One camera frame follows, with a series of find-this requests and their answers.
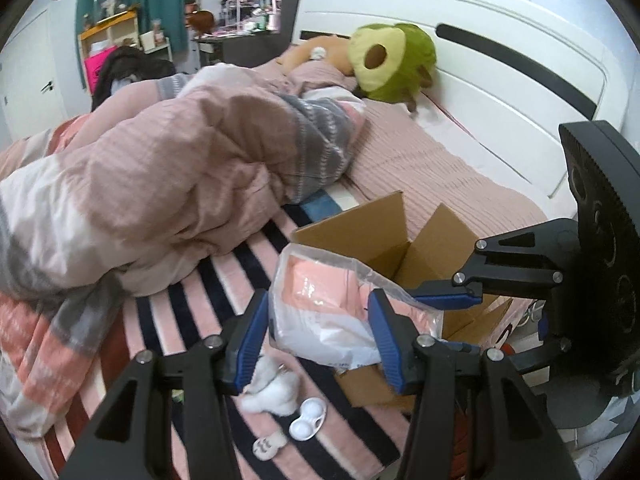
avocado plush toy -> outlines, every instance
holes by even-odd
[[[385,103],[406,103],[415,110],[414,96],[431,86],[429,70],[436,48],[429,35],[413,23],[360,27],[348,49],[358,84],[367,97]]]

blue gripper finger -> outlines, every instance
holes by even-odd
[[[236,394],[242,392],[254,376],[269,323],[269,295],[266,290],[254,292],[244,314],[239,318],[225,350],[225,376]]]
[[[385,291],[376,288],[368,300],[369,325],[376,341],[386,382],[399,395],[408,394],[420,377],[413,366],[412,346],[418,336],[413,322],[396,314]]]
[[[414,300],[437,310],[465,310],[482,303],[472,294],[446,294],[442,296],[414,296]]]

pink bag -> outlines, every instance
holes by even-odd
[[[95,86],[98,84],[98,77],[100,76],[100,68],[107,59],[107,56],[117,49],[117,46],[110,46],[107,50],[103,50],[100,54],[88,57],[84,60],[84,67],[86,68],[86,77],[89,81],[89,90],[91,94],[95,91]]]

comforter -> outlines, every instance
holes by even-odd
[[[244,84],[205,80],[76,150],[53,153],[69,137],[60,131],[28,140],[21,158],[14,148],[0,163],[19,167],[0,182],[11,431],[41,437],[66,411],[125,298],[180,281],[337,180],[361,104],[331,77],[310,88],[252,73]]]

bed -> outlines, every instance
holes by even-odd
[[[415,121],[469,167],[534,202],[547,218],[572,217],[558,124],[591,119],[622,126],[628,90],[609,50],[583,31],[525,0],[300,0],[294,44],[318,34],[348,36],[371,22],[413,22],[436,43],[434,86],[418,100]],[[358,203],[345,186],[285,206],[260,233],[228,256],[206,258],[182,282],[128,300],[67,416],[37,442],[18,442],[43,478],[55,478],[84,424],[129,358],[144,348],[183,351],[240,312],[254,288],[269,285],[277,254],[297,226]],[[369,480],[395,462],[408,421],[388,409],[352,408],[330,370],[295,365],[330,403],[318,438],[288,446],[272,462],[251,447],[287,419],[243,418],[230,402],[245,479]],[[188,477],[181,405],[174,403],[176,478]],[[355,451],[342,452],[345,439]]]

